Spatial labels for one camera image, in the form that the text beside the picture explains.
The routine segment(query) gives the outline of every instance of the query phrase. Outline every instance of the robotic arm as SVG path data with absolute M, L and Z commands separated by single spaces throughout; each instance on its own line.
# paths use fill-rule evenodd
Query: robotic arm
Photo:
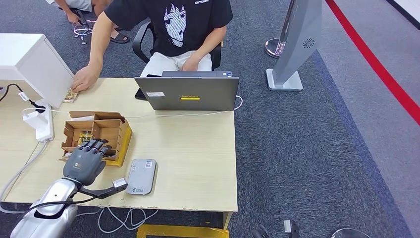
M 104 199 L 126 189 L 127 182 L 120 178 L 112 187 L 103 190 L 89 190 L 91 185 L 105 168 L 102 157 L 110 146 L 104 146 L 107 140 L 83 142 L 71 154 L 64 165 L 64 177 L 53 182 L 41 199 L 37 200 L 13 229 L 11 238 L 60 238 L 70 227 L 77 215 L 77 205 L 73 197 L 80 192 L 94 198 Z

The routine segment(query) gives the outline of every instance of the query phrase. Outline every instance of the graphic print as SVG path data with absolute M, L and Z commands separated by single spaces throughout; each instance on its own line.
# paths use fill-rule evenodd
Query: graphic print
M 172 4 L 169 12 L 168 8 L 165 9 L 165 17 L 163 17 L 163 20 L 165 21 L 165 27 L 172 44 L 177 47 L 182 47 L 184 44 L 184 31 L 187 26 L 184 6 L 182 6 L 180 10 Z

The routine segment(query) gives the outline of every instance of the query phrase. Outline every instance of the power bank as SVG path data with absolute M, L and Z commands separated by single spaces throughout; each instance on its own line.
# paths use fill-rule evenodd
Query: power bank
M 155 170 L 156 161 L 153 159 L 133 160 L 125 191 L 129 194 L 149 194 L 152 191 Z

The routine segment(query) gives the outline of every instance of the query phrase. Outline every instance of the wooden box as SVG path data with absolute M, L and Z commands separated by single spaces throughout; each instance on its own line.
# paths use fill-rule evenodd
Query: wooden box
M 66 121 L 64 126 L 66 141 L 61 144 L 64 154 L 73 152 L 79 145 L 81 132 L 88 131 L 93 139 L 106 139 L 108 143 L 104 146 L 112 147 L 104 155 L 106 165 L 122 166 L 130 144 L 132 130 L 120 113 L 70 112 L 70 116 L 73 120 Z

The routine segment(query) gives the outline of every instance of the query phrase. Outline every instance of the yellow base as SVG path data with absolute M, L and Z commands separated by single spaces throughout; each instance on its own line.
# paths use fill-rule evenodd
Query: yellow base
M 142 225 L 137 230 L 137 238 L 147 236 L 186 238 L 229 238 L 229 231 L 210 227 L 182 227 L 165 225 Z
M 127 153 L 128 144 L 130 143 L 131 134 L 132 134 L 131 127 L 127 125 L 127 129 L 125 131 L 125 136 L 122 140 L 120 153 L 118 155 L 117 160 L 105 160 L 107 166 L 118 166 L 121 167 L 124 163 L 125 154 Z

